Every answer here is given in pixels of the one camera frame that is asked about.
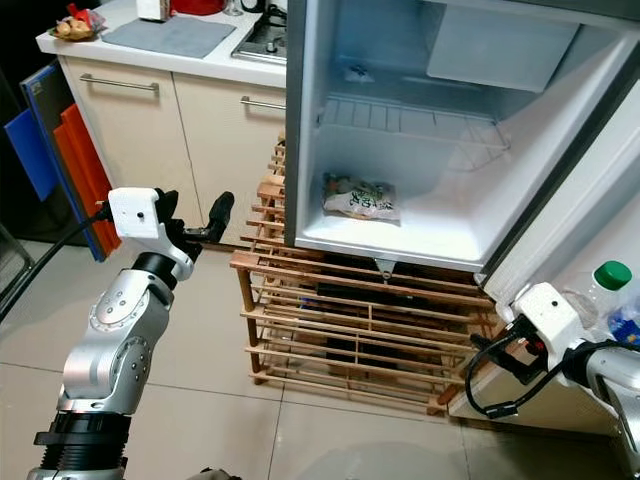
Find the refrigerator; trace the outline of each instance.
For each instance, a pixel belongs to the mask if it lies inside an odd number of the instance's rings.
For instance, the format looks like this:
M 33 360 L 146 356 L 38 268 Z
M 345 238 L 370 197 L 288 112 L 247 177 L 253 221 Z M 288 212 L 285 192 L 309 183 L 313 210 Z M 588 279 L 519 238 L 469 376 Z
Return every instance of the refrigerator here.
M 289 0 L 286 244 L 474 272 L 498 311 L 603 260 L 640 275 L 637 5 L 542 3 Z M 400 221 L 325 212 L 327 173 L 392 184 Z M 554 392 L 515 422 L 613 434 L 558 427 L 594 404 Z

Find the kitchen countertop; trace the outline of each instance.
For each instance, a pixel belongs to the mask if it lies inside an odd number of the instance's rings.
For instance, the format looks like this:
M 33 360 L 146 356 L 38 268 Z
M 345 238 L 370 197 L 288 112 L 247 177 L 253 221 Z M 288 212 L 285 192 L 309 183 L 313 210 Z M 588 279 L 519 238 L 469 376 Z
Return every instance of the kitchen countertop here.
M 113 0 L 99 7 L 97 11 L 106 19 L 107 29 L 102 32 L 106 33 L 134 20 L 136 18 L 136 3 L 135 0 Z M 103 60 L 270 87 L 285 87 L 285 66 L 231 57 L 231 52 L 249 33 L 254 23 L 260 18 L 260 14 L 245 12 L 244 15 L 231 17 L 217 13 L 194 17 L 205 22 L 227 23 L 234 25 L 236 29 L 204 58 L 182 57 L 122 47 L 103 42 L 101 38 L 91 42 L 66 42 L 49 35 L 47 32 L 36 37 L 36 41 L 40 50 L 56 55 Z

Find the gray mat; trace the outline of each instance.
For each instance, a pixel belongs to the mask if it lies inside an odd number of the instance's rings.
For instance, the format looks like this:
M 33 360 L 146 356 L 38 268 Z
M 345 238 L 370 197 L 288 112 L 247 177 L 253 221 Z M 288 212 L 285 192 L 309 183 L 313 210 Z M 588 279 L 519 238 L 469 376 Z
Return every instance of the gray mat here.
M 102 41 L 152 52 L 203 58 L 235 29 L 232 25 L 187 17 L 173 17 L 164 23 L 136 19 L 105 33 Z

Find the green bottle cap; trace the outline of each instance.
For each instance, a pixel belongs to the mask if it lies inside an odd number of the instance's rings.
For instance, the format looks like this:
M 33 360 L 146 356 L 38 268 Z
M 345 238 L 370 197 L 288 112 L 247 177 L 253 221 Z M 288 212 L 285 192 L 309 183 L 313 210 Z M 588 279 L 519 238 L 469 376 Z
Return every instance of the green bottle cap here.
M 620 290 L 631 281 L 631 270 L 624 263 L 609 260 L 593 272 L 593 277 L 607 290 Z

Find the plastic bottle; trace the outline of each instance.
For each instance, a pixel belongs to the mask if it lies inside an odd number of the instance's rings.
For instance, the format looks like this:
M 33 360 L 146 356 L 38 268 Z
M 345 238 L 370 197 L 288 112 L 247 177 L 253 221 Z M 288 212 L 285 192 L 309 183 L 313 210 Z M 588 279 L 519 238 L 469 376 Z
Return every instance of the plastic bottle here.
M 574 275 L 562 294 L 578 312 L 582 327 L 596 341 L 612 336 L 609 315 L 620 306 L 619 290 L 631 280 L 631 270 L 616 261 L 603 263 L 593 272 Z
M 622 306 L 607 320 L 609 331 L 618 342 L 640 345 L 640 279 L 625 287 Z

